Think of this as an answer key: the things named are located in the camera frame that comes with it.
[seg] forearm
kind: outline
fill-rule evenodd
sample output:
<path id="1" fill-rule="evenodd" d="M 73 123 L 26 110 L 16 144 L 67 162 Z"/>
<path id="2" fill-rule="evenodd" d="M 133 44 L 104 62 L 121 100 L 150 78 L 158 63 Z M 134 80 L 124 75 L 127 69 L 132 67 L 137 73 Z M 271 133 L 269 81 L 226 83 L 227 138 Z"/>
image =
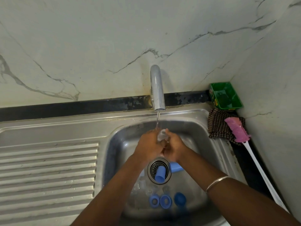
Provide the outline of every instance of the forearm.
<path id="1" fill-rule="evenodd" d="M 123 211 L 126 200 L 139 174 L 147 162 L 129 157 L 122 168 L 81 212 L 72 226 L 77 225 L 115 225 Z"/>
<path id="2" fill-rule="evenodd" d="M 178 163 L 203 190 L 217 178 L 226 176 L 189 148 L 183 150 Z M 216 183 L 208 195 L 232 226 L 300 225 L 269 198 L 235 179 Z"/>

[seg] chrome faucet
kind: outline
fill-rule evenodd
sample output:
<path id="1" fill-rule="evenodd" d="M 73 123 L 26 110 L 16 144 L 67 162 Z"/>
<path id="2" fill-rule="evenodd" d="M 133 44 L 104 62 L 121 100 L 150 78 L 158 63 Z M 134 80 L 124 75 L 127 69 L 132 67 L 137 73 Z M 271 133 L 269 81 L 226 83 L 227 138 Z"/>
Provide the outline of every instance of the chrome faucet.
<path id="1" fill-rule="evenodd" d="M 150 68 L 150 98 L 155 111 L 165 110 L 165 100 L 161 71 L 158 65 L 152 65 Z"/>

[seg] white brush handle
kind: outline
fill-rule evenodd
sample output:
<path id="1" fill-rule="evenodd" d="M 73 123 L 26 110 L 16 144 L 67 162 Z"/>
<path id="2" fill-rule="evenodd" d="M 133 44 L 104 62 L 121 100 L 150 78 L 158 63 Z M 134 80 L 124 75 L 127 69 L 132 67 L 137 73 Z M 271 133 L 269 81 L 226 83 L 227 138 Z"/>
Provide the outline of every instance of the white brush handle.
<path id="1" fill-rule="evenodd" d="M 270 180 L 268 179 L 268 177 L 266 176 L 265 172 L 263 171 L 263 169 L 261 168 L 260 164 L 258 163 L 253 151 L 250 148 L 249 142 L 245 142 L 243 143 L 243 145 L 246 147 L 246 149 L 248 150 L 250 156 L 252 157 L 255 165 L 257 166 L 257 169 L 259 170 L 266 186 L 268 187 L 270 193 L 272 194 L 272 197 L 274 199 L 274 201 L 276 202 L 276 204 L 278 204 L 279 206 L 281 206 L 284 210 L 286 210 L 288 212 L 288 209 L 285 207 L 284 203 L 282 202 L 282 200 L 280 199 L 279 195 L 277 194 L 276 190 L 274 189 L 274 187 L 272 186 Z"/>

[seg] bangle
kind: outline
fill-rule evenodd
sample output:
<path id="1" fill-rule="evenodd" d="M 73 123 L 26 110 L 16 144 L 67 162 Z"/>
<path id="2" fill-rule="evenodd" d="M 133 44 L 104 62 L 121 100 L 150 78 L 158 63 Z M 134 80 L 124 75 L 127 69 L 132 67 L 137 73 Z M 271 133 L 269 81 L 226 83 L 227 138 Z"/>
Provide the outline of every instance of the bangle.
<path id="1" fill-rule="evenodd" d="M 208 190 L 212 187 L 212 186 L 214 186 L 216 183 L 218 183 L 218 182 L 220 182 L 220 181 L 222 181 L 222 180 L 224 180 L 224 179 L 226 179 L 226 178 L 230 178 L 230 176 L 224 176 L 224 177 L 221 177 L 221 178 L 218 178 L 218 179 L 216 179 L 216 180 L 214 180 L 208 187 L 207 187 L 207 189 L 206 189 L 206 193 L 208 193 Z"/>

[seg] hand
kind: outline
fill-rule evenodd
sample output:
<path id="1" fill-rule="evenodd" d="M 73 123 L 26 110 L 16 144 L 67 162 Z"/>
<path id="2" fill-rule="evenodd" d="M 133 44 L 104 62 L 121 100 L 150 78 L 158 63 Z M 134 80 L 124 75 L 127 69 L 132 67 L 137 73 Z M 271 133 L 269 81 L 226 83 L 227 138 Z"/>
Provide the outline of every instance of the hand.
<path id="1" fill-rule="evenodd" d="M 133 156 L 137 156 L 141 161 L 149 163 L 162 152 L 165 142 L 157 143 L 160 129 L 150 130 L 143 134 L 138 142 Z"/>
<path id="2" fill-rule="evenodd" d="M 170 132 L 168 129 L 165 132 L 169 136 L 169 144 L 166 145 L 161 155 L 172 162 L 179 162 L 181 154 L 188 147 L 177 134 Z"/>

